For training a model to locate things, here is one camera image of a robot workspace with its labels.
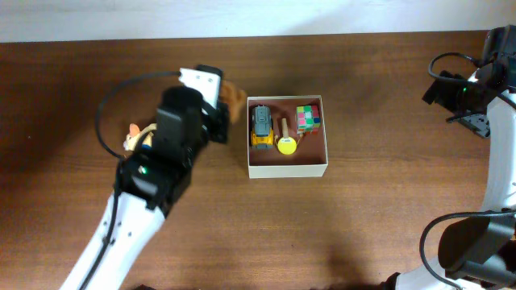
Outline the colourful puzzle cube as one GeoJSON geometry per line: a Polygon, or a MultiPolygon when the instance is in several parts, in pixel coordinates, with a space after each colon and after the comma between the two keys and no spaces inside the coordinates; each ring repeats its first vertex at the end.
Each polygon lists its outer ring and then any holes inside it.
{"type": "Polygon", "coordinates": [[[318,106],[306,105],[296,108],[296,125],[299,135],[318,132],[322,124],[318,106]]]}

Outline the yellow grey toy truck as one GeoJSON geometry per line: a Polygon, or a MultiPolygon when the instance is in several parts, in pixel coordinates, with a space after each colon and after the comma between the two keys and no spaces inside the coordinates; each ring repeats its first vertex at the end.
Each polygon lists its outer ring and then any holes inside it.
{"type": "Polygon", "coordinates": [[[273,147],[273,119],[267,106],[256,106],[252,110],[251,147],[271,149],[273,147]]]}

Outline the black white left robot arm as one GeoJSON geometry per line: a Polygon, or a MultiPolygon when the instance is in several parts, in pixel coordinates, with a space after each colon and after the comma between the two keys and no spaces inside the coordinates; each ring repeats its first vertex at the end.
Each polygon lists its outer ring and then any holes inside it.
{"type": "Polygon", "coordinates": [[[131,126],[118,155],[110,195],[94,235],[63,289],[118,289],[132,264],[189,187],[194,162],[208,143],[226,143],[228,105],[218,99],[223,71],[181,68],[179,86],[166,89],[156,121],[131,126]]]}

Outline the yellow wooden rattle drum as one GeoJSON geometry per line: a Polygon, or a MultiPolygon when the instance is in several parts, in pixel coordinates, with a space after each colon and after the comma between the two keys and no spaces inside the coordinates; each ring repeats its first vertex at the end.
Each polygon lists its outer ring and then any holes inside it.
{"type": "Polygon", "coordinates": [[[303,139],[305,135],[305,131],[303,129],[298,129],[298,124],[296,123],[296,130],[298,138],[289,135],[289,123],[287,118],[283,118],[281,120],[281,135],[276,135],[274,137],[275,145],[277,150],[282,155],[292,155],[298,149],[298,145],[303,139]]]}

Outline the brown plush bear toy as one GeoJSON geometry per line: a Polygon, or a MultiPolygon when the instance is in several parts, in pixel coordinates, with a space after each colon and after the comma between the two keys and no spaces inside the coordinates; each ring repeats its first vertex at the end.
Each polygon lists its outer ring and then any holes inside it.
{"type": "Polygon", "coordinates": [[[240,112],[247,100],[247,94],[244,90],[238,88],[230,81],[223,81],[218,99],[227,104],[229,110],[230,122],[232,124],[239,120],[240,112]]]}

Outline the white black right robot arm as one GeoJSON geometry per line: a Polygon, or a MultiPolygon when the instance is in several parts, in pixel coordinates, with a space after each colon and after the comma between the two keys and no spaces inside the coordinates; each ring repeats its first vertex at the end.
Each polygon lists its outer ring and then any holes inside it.
{"type": "Polygon", "coordinates": [[[480,210],[437,217],[423,230],[422,264],[394,273],[383,289],[503,289],[515,287],[515,27],[490,30],[476,71],[462,77],[430,72],[424,102],[490,141],[489,174],[480,210]]]}

